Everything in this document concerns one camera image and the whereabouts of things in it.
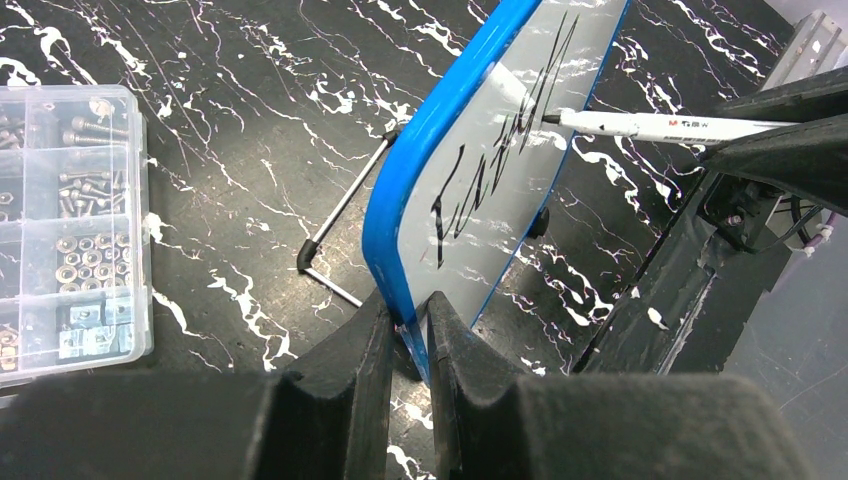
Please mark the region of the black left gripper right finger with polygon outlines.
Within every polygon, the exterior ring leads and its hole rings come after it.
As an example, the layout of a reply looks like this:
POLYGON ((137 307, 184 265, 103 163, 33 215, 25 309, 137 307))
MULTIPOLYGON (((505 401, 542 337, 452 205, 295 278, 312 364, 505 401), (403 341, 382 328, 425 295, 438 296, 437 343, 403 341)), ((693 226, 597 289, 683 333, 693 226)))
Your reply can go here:
POLYGON ((439 479, 533 479, 516 381, 524 371, 460 319, 443 292, 426 302, 439 479))

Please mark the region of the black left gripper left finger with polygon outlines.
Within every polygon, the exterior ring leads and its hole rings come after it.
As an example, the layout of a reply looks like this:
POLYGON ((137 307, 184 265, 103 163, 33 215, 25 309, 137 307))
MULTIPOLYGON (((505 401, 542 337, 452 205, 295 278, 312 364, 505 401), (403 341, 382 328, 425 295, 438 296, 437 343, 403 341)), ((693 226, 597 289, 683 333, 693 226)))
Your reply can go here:
POLYGON ((249 443, 253 478, 384 478, 394 332, 374 290, 334 333, 265 378, 249 443))

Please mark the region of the blue framed whiteboard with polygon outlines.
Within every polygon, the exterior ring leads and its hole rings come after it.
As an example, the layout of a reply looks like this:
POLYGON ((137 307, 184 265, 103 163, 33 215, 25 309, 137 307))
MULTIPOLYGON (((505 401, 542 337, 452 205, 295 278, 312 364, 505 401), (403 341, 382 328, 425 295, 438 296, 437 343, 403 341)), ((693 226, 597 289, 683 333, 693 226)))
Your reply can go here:
POLYGON ((428 298, 472 326, 563 169, 625 1, 502 1, 402 128, 364 216, 362 252, 423 380, 428 298))

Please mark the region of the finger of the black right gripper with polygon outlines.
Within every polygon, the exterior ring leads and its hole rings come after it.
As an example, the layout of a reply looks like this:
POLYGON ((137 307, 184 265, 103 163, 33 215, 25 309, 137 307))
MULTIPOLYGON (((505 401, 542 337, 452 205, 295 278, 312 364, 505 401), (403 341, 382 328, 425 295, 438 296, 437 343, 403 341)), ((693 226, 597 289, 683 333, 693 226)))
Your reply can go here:
POLYGON ((847 68, 721 104, 718 117, 789 125, 710 147, 709 171, 753 180, 847 215, 847 68))

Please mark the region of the white marker pen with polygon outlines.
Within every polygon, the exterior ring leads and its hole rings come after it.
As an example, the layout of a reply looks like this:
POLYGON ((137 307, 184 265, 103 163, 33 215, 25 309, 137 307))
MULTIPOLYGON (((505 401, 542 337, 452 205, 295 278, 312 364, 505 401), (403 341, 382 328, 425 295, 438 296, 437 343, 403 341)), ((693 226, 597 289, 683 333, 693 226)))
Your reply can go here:
POLYGON ((542 121, 587 135, 626 137, 657 143, 713 146, 794 122, 728 119, 656 113, 617 113, 563 110, 547 113, 542 121))

